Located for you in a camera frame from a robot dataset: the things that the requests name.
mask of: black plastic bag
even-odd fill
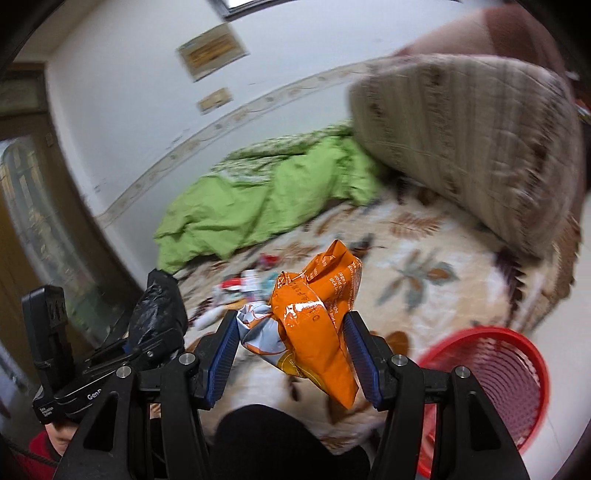
[[[148,274],[148,287],[129,321],[129,347],[154,338],[171,328],[187,332],[189,320],[177,280],[162,270]]]

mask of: brown pillow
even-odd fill
[[[350,90],[356,139],[454,200],[507,243],[544,256],[569,214],[582,165],[563,79],[496,56],[391,59]]]

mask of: metal screw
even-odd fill
[[[396,355],[393,355],[390,361],[397,367],[404,367],[404,365],[408,363],[408,358],[398,353]]]
[[[128,367],[127,365],[124,365],[123,367],[119,367],[117,369],[117,376],[119,378],[125,378],[128,377],[131,373],[131,367]]]
[[[460,365],[459,367],[456,367],[456,375],[460,378],[468,378],[470,376],[470,369]]]
[[[183,365],[191,365],[195,361],[195,355],[192,353],[184,353],[178,358],[178,361]]]

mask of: red mesh basket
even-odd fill
[[[523,335],[500,327],[457,332],[432,347],[418,362],[450,372],[465,365],[475,375],[523,453],[545,416],[550,382],[544,360]],[[422,476],[431,476],[436,406],[425,406],[423,442],[418,460]]]

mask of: red clothing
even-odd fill
[[[60,456],[51,445],[45,430],[31,440],[31,443],[29,443],[29,450],[32,453],[41,455],[49,460],[58,462],[60,459]],[[52,466],[25,457],[24,455],[17,455],[17,458],[31,480],[51,480],[53,474],[56,472],[56,469]]]

